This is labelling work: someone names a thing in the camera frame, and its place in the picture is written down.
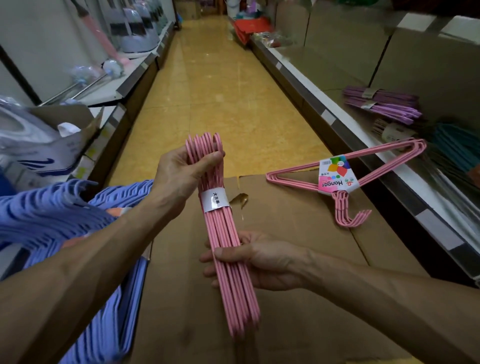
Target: mop bucket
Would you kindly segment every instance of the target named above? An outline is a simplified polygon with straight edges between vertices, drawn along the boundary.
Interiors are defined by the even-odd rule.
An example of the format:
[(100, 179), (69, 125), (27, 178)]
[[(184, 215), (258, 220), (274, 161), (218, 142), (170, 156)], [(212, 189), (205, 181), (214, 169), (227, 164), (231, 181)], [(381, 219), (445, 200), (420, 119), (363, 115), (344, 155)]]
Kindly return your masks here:
[(227, 4), (227, 15), (229, 18), (235, 19), (240, 12), (240, 0), (225, 0)]

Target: bundle of blue hangers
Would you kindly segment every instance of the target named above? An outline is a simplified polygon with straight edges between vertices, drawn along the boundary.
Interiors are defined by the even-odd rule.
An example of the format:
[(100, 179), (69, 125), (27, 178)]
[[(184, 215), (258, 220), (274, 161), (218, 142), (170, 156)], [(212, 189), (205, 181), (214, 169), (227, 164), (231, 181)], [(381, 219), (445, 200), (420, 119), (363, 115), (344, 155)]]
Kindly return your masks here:
[[(88, 203), (80, 192), (91, 182), (80, 180), (0, 197), (0, 241), (21, 243), (30, 252), (26, 269), (54, 255), (66, 240), (112, 223), (116, 218), (105, 210), (137, 205), (152, 183), (108, 187)], [(129, 351), (146, 265), (144, 258), (137, 261), (60, 363), (111, 363)]]

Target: fingernail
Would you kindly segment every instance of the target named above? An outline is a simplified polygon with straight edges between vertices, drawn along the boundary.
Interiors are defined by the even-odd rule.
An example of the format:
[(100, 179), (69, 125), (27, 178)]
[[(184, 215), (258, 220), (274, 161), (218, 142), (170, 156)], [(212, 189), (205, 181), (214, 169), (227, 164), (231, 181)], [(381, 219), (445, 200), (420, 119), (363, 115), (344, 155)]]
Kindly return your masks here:
[(215, 254), (215, 256), (217, 258), (221, 258), (222, 257), (222, 252), (223, 252), (223, 248), (216, 248), (213, 253)]

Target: forearm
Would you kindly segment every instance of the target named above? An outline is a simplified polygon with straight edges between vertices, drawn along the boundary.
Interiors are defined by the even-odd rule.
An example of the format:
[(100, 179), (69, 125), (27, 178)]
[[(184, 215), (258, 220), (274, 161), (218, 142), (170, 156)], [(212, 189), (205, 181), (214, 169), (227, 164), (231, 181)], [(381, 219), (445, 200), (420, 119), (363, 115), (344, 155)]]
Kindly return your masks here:
[(311, 291), (424, 363), (480, 363), (480, 292), (307, 251), (293, 269)]
[(168, 224), (168, 200), (145, 199), (105, 229), (0, 283), (1, 362), (53, 363)]

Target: store aisle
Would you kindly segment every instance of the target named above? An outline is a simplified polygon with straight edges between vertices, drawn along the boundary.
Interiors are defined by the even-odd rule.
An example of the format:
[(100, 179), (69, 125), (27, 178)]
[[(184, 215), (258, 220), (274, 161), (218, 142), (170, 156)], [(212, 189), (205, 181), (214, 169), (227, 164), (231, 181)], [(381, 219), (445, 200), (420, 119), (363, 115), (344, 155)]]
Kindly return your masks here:
[(226, 17), (185, 21), (133, 126), (109, 185), (155, 176), (188, 134), (220, 133), (225, 176), (263, 174), (330, 155)]

